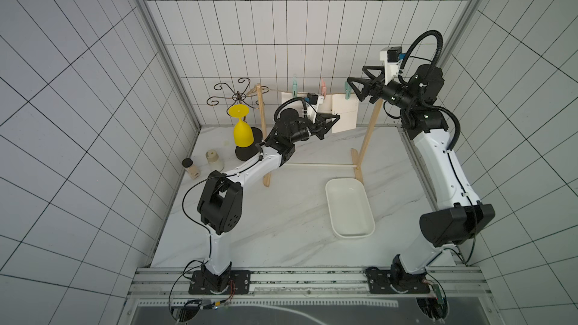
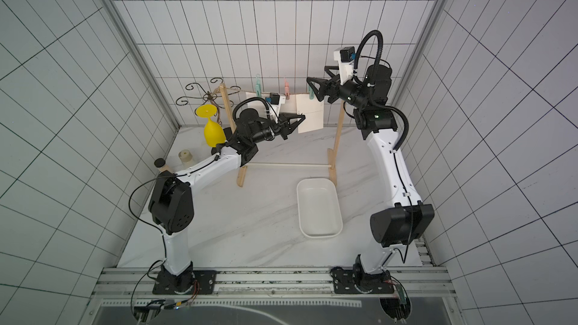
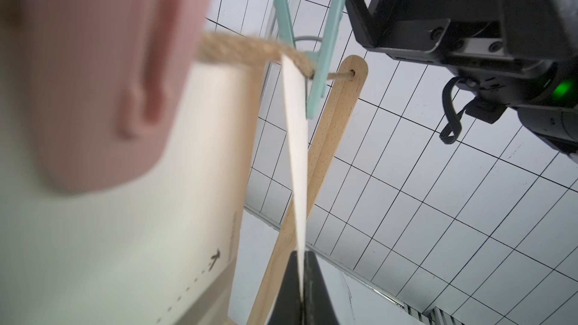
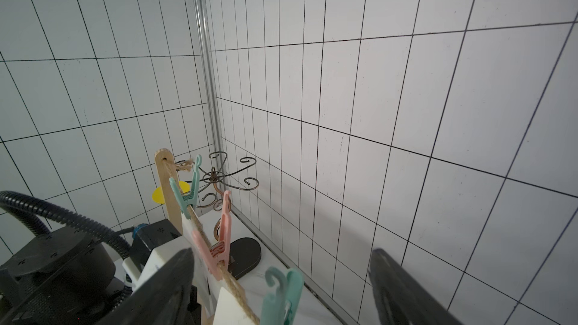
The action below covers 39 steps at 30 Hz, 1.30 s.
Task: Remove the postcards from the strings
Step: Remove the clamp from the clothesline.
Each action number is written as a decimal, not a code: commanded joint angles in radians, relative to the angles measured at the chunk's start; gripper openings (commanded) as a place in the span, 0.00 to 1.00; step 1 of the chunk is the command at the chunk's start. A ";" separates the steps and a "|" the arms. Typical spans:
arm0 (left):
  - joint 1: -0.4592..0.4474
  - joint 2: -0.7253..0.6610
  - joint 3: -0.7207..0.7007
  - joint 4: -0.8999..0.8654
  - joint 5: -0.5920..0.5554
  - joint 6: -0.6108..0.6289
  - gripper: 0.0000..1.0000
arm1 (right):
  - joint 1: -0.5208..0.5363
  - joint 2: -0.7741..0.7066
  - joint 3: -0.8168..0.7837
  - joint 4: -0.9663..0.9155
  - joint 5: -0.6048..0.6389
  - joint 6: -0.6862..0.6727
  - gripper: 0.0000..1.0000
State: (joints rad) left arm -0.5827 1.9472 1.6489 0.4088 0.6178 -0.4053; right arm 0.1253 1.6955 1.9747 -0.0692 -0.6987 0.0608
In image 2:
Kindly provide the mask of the white postcard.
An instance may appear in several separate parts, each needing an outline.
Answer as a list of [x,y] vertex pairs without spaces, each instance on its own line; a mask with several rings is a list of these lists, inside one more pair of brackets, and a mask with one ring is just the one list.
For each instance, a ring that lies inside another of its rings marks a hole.
[[270,116],[272,116],[272,110],[270,109],[270,106],[269,106],[268,102],[266,101],[266,99],[251,101],[246,106],[248,108],[255,109],[257,111],[259,117],[267,118],[268,114]]
[[308,94],[296,95],[297,113],[305,116],[304,122],[298,126],[299,134],[324,128],[325,105],[314,96],[310,99]]
[[297,113],[297,95],[285,96],[281,95],[279,97],[278,105],[273,106],[277,114],[281,113]]

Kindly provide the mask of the pink clothespin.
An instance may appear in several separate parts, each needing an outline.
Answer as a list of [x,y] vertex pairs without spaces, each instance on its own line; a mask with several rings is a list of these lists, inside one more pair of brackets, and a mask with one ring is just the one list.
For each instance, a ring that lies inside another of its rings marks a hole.
[[286,101],[290,99],[290,84],[287,80],[284,80],[284,97]]

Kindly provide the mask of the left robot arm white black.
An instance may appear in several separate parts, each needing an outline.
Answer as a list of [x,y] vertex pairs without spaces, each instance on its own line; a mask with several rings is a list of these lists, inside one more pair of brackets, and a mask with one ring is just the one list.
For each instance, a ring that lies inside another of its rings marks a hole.
[[161,172],[155,182],[148,210],[161,228],[166,259],[155,279],[153,294],[212,293],[206,284],[211,272],[197,280],[189,254],[188,227],[194,219],[194,196],[225,174],[246,165],[258,152],[257,144],[292,134],[306,116],[281,113],[278,120],[260,117],[253,108],[236,119],[236,130],[217,144],[213,156],[180,175]]

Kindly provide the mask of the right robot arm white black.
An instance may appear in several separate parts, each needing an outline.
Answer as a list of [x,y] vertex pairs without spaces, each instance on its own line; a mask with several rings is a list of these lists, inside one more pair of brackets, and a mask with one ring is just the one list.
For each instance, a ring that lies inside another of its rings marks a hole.
[[406,263],[409,248],[434,219],[434,208],[418,194],[400,151],[409,121],[389,106],[391,67],[371,65],[362,79],[341,80],[335,67],[328,79],[308,77],[306,82],[319,101],[337,99],[351,105],[357,128],[373,155],[385,207],[369,219],[372,239],[351,268],[335,267],[330,274],[337,294],[387,294],[401,292],[399,281],[388,271],[391,263]]

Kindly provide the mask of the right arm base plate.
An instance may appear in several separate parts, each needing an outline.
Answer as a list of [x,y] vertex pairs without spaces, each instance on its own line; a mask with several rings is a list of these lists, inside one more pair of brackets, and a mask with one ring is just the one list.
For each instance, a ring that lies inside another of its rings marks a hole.
[[334,267],[330,271],[335,294],[367,295],[393,294],[395,292],[388,271],[379,274],[368,274],[361,268],[344,269]]

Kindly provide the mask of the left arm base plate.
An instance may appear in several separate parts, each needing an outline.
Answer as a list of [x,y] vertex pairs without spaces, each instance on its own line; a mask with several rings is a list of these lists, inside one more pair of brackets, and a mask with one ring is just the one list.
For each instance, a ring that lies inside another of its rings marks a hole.
[[164,268],[158,274],[152,290],[154,295],[210,295],[215,289],[214,270],[185,270],[180,275],[172,275]]

